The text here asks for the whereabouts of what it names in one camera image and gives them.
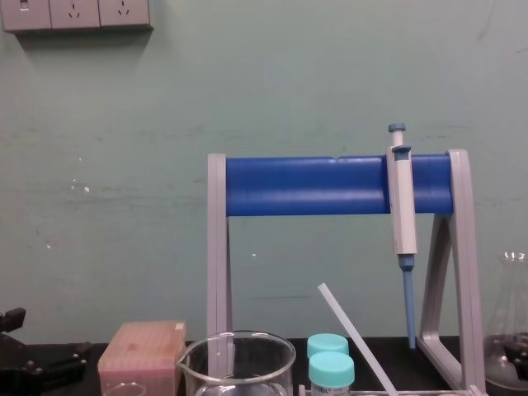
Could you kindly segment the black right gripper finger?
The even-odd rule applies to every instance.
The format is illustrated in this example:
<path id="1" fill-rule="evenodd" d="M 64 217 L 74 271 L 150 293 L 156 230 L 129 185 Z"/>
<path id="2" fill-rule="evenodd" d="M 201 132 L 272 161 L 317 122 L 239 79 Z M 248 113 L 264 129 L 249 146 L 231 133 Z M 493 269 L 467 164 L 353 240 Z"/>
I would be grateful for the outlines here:
<path id="1" fill-rule="evenodd" d="M 503 350 L 507 361 L 513 365 L 527 364 L 527 336 L 519 336 L 511 341 L 505 341 Z"/>

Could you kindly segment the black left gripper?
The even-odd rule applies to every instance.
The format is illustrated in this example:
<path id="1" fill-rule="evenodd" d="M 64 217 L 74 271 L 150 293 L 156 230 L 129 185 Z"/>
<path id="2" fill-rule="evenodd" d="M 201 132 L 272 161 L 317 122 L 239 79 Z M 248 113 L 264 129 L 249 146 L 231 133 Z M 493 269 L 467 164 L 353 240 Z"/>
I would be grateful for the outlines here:
<path id="1" fill-rule="evenodd" d="M 24 308 L 0 314 L 0 332 L 12 332 L 23 326 Z M 1 334 L 1 395 L 39 395 L 34 378 L 40 382 L 81 380 L 92 353 L 92 344 L 77 344 L 66 357 L 49 363 L 38 363 L 27 346 Z"/>

